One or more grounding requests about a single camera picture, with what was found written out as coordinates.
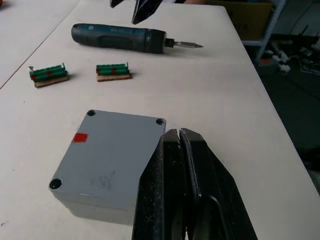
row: screw hole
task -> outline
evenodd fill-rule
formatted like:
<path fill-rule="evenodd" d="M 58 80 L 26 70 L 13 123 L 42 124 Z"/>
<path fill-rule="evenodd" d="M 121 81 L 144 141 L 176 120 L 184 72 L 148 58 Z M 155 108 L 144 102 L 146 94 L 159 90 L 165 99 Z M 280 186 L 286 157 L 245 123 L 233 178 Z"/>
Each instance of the screw hole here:
<path fill-rule="evenodd" d="M 50 182 L 49 187 L 51 189 L 58 189 L 62 185 L 62 181 L 59 178 L 55 178 Z"/>
<path fill-rule="evenodd" d="M 92 117 L 92 116 L 96 115 L 96 111 L 95 111 L 95 110 L 89 110 L 89 111 L 87 112 L 87 114 L 88 114 L 90 117 Z"/>
<path fill-rule="evenodd" d="M 158 125 L 164 125 L 166 123 L 166 120 L 164 120 L 163 118 L 158 118 L 155 122 Z"/>

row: cardboard box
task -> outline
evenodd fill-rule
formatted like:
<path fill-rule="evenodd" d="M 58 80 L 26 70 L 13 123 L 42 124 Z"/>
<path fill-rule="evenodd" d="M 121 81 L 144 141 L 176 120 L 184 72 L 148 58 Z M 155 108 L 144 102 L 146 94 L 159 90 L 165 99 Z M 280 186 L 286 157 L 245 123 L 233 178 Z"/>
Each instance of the cardboard box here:
<path fill-rule="evenodd" d="M 241 40 L 260 40 L 268 23 L 272 2 L 207 0 L 209 5 L 225 7 Z"/>

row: floor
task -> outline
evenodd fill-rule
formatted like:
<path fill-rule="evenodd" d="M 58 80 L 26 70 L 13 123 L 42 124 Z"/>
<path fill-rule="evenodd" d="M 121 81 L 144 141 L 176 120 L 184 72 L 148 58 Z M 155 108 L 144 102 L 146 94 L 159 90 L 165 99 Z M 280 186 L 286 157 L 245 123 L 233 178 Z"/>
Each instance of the floor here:
<path fill-rule="evenodd" d="M 315 149 L 320 150 L 320 77 L 301 72 L 298 62 L 289 65 L 287 75 L 275 73 L 260 78 L 303 159 Z M 308 171 L 320 192 L 320 171 Z"/>

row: cordless electric screwdriver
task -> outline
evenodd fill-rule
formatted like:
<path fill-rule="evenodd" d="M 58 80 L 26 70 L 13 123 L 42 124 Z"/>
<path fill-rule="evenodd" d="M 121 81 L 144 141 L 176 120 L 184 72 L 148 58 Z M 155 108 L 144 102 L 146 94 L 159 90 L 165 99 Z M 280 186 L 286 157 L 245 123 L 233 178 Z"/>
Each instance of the cordless electric screwdriver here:
<path fill-rule="evenodd" d="M 165 31 L 147 28 L 78 23 L 73 25 L 71 35 L 74 41 L 83 45 L 154 54 L 162 54 L 165 47 L 179 46 L 191 49 L 203 47 L 193 42 L 177 42 L 172 38 L 166 38 Z"/>

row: cable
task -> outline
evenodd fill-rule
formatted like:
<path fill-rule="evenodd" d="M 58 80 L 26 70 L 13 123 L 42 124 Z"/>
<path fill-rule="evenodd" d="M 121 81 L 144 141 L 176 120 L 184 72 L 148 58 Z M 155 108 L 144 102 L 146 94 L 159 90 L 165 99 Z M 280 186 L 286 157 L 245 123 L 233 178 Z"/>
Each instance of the cable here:
<path fill-rule="evenodd" d="M 314 4 L 314 2 L 312 2 L 304 11 L 303 13 L 297 18 L 297 20 L 295 21 L 295 23 L 293 24 L 289 35 L 291 35 L 291 33 L 293 32 L 293 30 L 295 29 L 296 25 L 298 24 L 298 22 L 301 20 L 301 18 L 309 11 L 309 9 L 312 7 L 312 5 Z"/>

